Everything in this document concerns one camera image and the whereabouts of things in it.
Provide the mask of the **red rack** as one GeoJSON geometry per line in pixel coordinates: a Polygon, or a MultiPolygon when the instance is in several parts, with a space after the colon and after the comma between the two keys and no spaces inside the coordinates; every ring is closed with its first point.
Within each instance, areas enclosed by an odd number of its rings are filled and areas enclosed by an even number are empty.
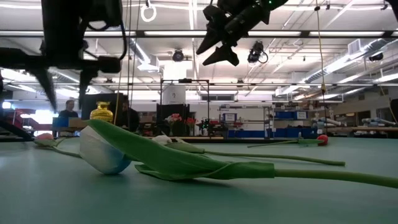
{"type": "Polygon", "coordinates": [[[50,131],[53,115],[44,113],[44,110],[9,109],[5,112],[5,120],[21,129],[31,131],[50,131]]]}

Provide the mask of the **pink and white bouquet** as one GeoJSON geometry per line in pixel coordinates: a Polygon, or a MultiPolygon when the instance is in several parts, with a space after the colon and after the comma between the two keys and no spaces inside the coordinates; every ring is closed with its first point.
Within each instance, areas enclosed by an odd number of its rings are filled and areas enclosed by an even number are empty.
{"type": "Polygon", "coordinates": [[[170,128],[169,135],[172,136],[174,124],[177,122],[181,122],[182,117],[178,113],[174,113],[174,114],[171,114],[170,116],[166,117],[165,121],[167,122],[167,124],[169,125],[169,128],[170,128]]]}

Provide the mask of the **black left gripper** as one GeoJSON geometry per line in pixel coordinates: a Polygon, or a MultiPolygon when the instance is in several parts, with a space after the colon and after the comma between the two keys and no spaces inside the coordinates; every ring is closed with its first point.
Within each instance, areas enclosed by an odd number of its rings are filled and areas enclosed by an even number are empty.
{"type": "Polygon", "coordinates": [[[121,0],[41,0],[44,41],[42,55],[27,55],[20,49],[0,48],[0,67],[29,70],[37,79],[53,111],[57,111],[57,97],[49,67],[81,70],[79,109],[86,90],[98,70],[118,73],[120,58],[100,56],[85,60],[81,53],[86,29],[91,22],[104,22],[101,31],[121,25],[121,0]]]}

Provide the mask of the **black panel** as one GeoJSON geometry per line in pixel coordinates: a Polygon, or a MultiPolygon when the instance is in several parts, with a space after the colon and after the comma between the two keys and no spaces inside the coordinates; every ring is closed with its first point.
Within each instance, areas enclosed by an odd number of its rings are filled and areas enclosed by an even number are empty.
{"type": "Polygon", "coordinates": [[[182,117],[181,122],[177,122],[173,126],[173,135],[172,136],[188,136],[189,128],[185,124],[185,120],[190,117],[190,106],[186,104],[180,105],[156,105],[156,126],[160,133],[163,133],[167,136],[169,135],[169,125],[165,121],[165,118],[170,116],[171,114],[178,113],[182,117]]]}

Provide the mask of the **red artificial tulip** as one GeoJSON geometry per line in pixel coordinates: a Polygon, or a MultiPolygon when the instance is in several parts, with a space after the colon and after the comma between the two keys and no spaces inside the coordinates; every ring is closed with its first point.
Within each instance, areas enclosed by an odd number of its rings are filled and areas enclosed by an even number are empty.
{"type": "Polygon", "coordinates": [[[316,139],[304,139],[304,138],[298,138],[296,140],[288,140],[288,141],[281,141],[281,142],[272,142],[272,143],[266,143],[266,144],[257,144],[253,146],[248,146],[248,148],[252,147],[264,147],[264,146],[273,146],[273,145],[281,145],[281,144],[318,144],[318,145],[325,145],[328,143],[328,136],[325,138],[323,135],[317,137],[316,139]]]}

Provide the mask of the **blue storage bins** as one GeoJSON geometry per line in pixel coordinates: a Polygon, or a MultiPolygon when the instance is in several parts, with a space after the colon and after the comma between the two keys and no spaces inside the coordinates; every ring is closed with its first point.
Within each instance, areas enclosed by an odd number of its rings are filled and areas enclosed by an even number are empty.
{"type": "Polygon", "coordinates": [[[228,138],[316,138],[316,131],[311,128],[271,128],[264,130],[229,130],[228,138]]]}

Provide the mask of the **green table mat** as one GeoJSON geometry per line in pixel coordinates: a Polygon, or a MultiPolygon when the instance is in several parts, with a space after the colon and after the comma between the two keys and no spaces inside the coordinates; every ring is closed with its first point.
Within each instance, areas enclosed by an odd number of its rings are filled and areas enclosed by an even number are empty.
{"type": "Polygon", "coordinates": [[[296,178],[168,182],[0,143],[0,224],[398,224],[398,189],[296,178]]]}

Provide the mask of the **pink artificial tulip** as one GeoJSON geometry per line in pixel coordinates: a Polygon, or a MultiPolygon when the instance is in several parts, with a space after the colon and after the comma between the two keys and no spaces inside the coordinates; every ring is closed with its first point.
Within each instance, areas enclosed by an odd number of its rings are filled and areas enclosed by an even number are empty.
{"type": "Polygon", "coordinates": [[[63,143],[65,140],[67,140],[67,138],[55,139],[51,134],[43,133],[34,139],[34,144],[36,148],[39,149],[51,150],[59,154],[81,158],[78,152],[63,151],[59,148],[59,145],[61,145],[61,143],[63,143]]]}

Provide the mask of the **white artificial tulip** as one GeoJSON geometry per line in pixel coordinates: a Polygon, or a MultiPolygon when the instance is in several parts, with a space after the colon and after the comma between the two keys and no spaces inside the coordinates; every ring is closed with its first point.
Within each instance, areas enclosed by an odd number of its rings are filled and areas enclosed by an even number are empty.
{"type": "Polygon", "coordinates": [[[217,161],[205,155],[163,146],[101,120],[89,120],[81,131],[79,154],[89,165],[106,175],[118,174],[135,161],[139,172],[170,181],[291,177],[342,180],[398,189],[398,179],[392,177],[327,170],[276,169],[272,163],[266,162],[217,161]]]}
{"type": "Polygon", "coordinates": [[[300,156],[287,156],[287,155],[272,155],[272,154],[245,154],[245,153],[229,153],[229,152],[213,152],[207,151],[203,148],[196,147],[190,143],[185,142],[182,139],[177,138],[176,142],[173,142],[171,138],[165,135],[157,136],[152,139],[153,141],[163,145],[170,147],[172,149],[176,149],[183,152],[189,152],[192,154],[211,154],[216,156],[228,156],[228,157],[255,157],[255,158],[270,158],[270,159],[288,159],[295,161],[305,161],[305,162],[313,162],[317,164],[325,164],[329,166],[342,166],[346,165],[343,161],[330,161],[324,159],[316,159],[311,157],[300,157],[300,156]]]}

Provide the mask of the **person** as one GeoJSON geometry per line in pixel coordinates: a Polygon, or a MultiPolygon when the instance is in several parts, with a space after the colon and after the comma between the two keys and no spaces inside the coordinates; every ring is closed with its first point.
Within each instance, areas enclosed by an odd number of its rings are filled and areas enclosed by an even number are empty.
{"type": "MultiPolygon", "coordinates": [[[[75,101],[74,100],[67,100],[65,103],[65,109],[62,110],[58,118],[61,119],[62,121],[68,121],[70,118],[77,118],[78,113],[74,111],[75,107],[75,101]]],[[[59,135],[62,136],[74,136],[75,132],[74,131],[62,131],[59,132],[59,135]]]]}
{"type": "Polygon", "coordinates": [[[139,114],[136,110],[129,106],[129,101],[123,101],[123,110],[121,115],[120,127],[128,129],[131,132],[136,132],[140,123],[139,114]]]}

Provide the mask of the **red bouquet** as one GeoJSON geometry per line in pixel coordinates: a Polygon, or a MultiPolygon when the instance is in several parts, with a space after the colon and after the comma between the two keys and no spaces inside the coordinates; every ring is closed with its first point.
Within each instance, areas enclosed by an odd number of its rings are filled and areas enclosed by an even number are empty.
{"type": "Polygon", "coordinates": [[[195,127],[196,127],[196,124],[197,124],[197,120],[195,118],[188,117],[185,120],[185,124],[189,128],[189,135],[190,136],[194,136],[195,135],[195,127]]]}

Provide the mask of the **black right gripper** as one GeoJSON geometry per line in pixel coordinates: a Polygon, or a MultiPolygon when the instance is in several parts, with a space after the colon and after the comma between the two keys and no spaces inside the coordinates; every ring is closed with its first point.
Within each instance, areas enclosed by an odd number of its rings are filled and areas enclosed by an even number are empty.
{"type": "MultiPolygon", "coordinates": [[[[206,52],[219,42],[235,44],[242,36],[248,34],[264,17],[263,0],[221,0],[220,5],[208,5],[203,14],[208,21],[206,35],[197,48],[196,54],[206,52]]],[[[216,47],[215,51],[202,63],[207,66],[228,61],[237,66],[239,59],[230,46],[216,47]]]]}

